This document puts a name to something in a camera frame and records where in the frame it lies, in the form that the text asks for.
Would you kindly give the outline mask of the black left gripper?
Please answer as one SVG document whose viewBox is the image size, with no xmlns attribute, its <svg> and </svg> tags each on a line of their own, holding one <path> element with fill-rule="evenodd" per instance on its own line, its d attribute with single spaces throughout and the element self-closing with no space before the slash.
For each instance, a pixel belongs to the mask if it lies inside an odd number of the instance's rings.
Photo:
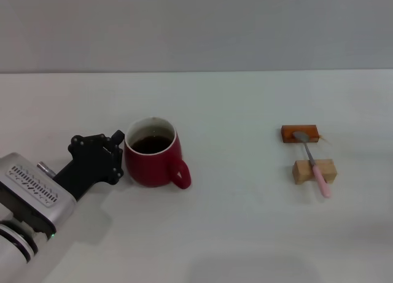
<svg viewBox="0 0 393 283">
<path fill-rule="evenodd" d="M 76 201 L 98 182 L 117 184 L 124 175 L 123 150 L 120 148 L 124 138 L 125 134 L 120 130 L 111 137 L 104 134 L 74 136 L 68 146 L 73 159 L 53 180 Z"/>
</svg>

